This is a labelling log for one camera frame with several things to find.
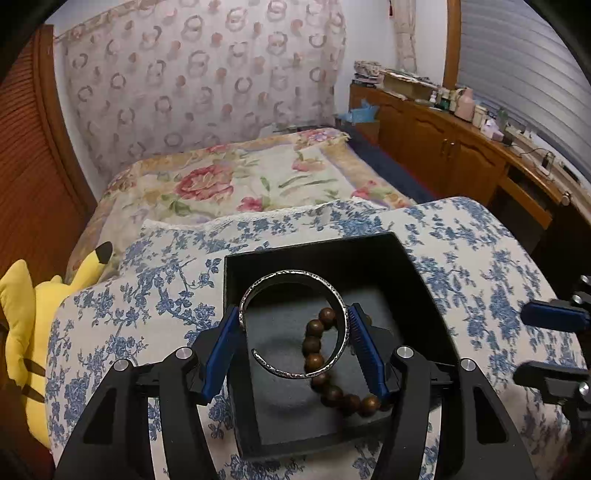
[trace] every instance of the brown wooden bead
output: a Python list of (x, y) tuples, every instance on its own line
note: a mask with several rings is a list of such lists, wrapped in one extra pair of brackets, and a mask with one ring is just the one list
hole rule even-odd
[(304, 355), (310, 355), (311, 353), (320, 352), (321, 346), (322, 343), (318, 337), (306, 337), (301, 344), (301, 351)]
[(336, 385), (326, 385), (322, 391), (320, 401), (325, 407), (336, 407), (343, 398), (343, 391)]
[(320, 320), (310, 320), (306, 325), (306, 335), (312, 337), (322, 337), (324, 333), (324, 325)]
[(359, 415), (362, 417), (371, 417), (380, 408), (380, 402), (375, 395), (368, 395), (361, 401), (359, 406)]
[(324, 365), (324, 357), (319, 353), (311, 353), (306, 357), (306, 363), (304, 364), (304, 370), (306, 373), (315, 372)]
[(333, 309), (326, 307), (320, 311), (318, 319), (324, 325), (325, 330), (330, 330), (335, 325), (336, 313)]
[(328, 372), (324, 372), (323, 374), (316, 375), (312, 380), (310, 380), (310, 386), (315, 392), (322, 392), (322, 389), (329, 381), (330, 374)]
[(360, 405), (361, 399), (357, 395), (349, 393), (341, 399), (339, 403), (339, 410), (343, 413), (343, 415), (348, 417), (358, 411)]

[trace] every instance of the metal screw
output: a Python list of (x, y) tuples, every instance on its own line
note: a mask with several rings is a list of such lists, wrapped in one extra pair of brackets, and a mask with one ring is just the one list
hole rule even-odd
[(410, 348), (409, 346), (398, 347), (398, 350), (396, 350), (396, 353), (401, 358), (411, 358), (414, 355), (413, 349)]
[(185, 359), (189, 358), (192, 354), (193, 354), (193, 351), (188, 346), (184, 346), (182, 348), (179, 348), (177, 350), (177, 352), (175, 353), (177, 358), (180, 358), (181, 360), (185, 360)]
[(587, 382), (581, 382), (579, 384), (579, 393), (582, 397), (587, 396), (587, 394), (589, 393), (589, 385), (587, 385)]
[(122, 358), (121, 360), (117, 360), (114, 364), (113, 364), (113, 368), (115, 370), (117, 370), (118, 372), (122, 372), (123, 370), (125, 370), (127, 367), (129, 366), (129, 361), (127, 361), (125, 358)]
[(460, 362), (460, 365), (467, 372), (471, 372), (476, 369), (476, 363), (474, 362), (474, 360), (471, 360), (470, 358), (465, 358), (464, 360), (462, 360)]

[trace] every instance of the red rose print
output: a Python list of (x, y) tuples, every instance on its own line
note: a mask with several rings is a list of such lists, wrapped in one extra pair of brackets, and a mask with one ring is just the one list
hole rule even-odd
[(327, 140), (334, 138), (334, 135), (329, 135), (328, 130), (321, 128), (318, 130), (307, 130), (300, 133), (309, 142), (326, 142)]
[(244, 197), (238, 206), (239, 212), (262, 212), (262, 199)]
[(229, 198), (234, 192), (230, 185), (232, 181), (232, 169), (220, 165), (193, 170), (185, 176), (175, 188), (181, 198), (185, 200), (207, 200), (214, 198), (221, 202)]
[(358, 197), (360, 199), (364, 199), (364, 200), (370, 200), (370, 188), (371, 187), (375, 187), (377, 185), (377, 183), (375, 183), (373, 180), (370, 180), (369, 182), (367, 182), (367, 184), (364, 187), (361, 187), (360, 189), (355, 190), (352, 194), (351, 194), (351, 198), (352, 197)]
[(228, 148), (227, 145), (214, 145), (213, 147), (206, 148), (208, 153), (224, 153)]
[(312, 158), (305, 160), (298, 158), (291, 165), (291, 169), (297, 171), (322, 171), (324, 168), (325, 166), (322, 160)]

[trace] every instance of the silver cuff bracelet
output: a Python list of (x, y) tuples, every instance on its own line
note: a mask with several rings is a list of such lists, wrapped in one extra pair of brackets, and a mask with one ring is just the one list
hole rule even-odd
[(265, 359), (261, 357), (256, 351), (256, 349), (252, 349), (252, 356), (254, 356), (256, 361), (259, 362), (259, 364), (265, 370), (267, 370), (269, 373), (272, 373), (276, 377), (288, 378), (289, 380), (302, 380), (305, 378), (316, 377), (333, 368), (337, 360), (345, 351), (345, 347), (349, 340), (349, 313), (347, 312), (345, 302), (339, 295), (339, 292), (337, 292), (335, 288), (324, 278), (303, 270), (281, 270), (279, 272), (275, 272), (260, 278), (247, 289), (246, 293), (242, 297), (242, 300), (240, 300), (240, 305), (238, 307), (238, 322), (240, 323), (240, 328), (246, 334), (244, 311), (248, 307), (248, 304), (251, 302), (251, 300), (267, 287), (282, 283), (299, 283), (306, 285), (326, 298), (331, 308), (336, 313), (336, 328), (338, 331), (338, 337), (335, 349), (322, 368), (309, 374), (292, 374), (279, 370), (267, 363)]

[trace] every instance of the wooden louvered door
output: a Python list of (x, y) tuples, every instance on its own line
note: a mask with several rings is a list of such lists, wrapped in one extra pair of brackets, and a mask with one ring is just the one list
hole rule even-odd
[(63, 275), (95, 206), (61, 116), (53, 27), (44, 25), (0, 85), (0, 277), (19, 258), (34, 284)]

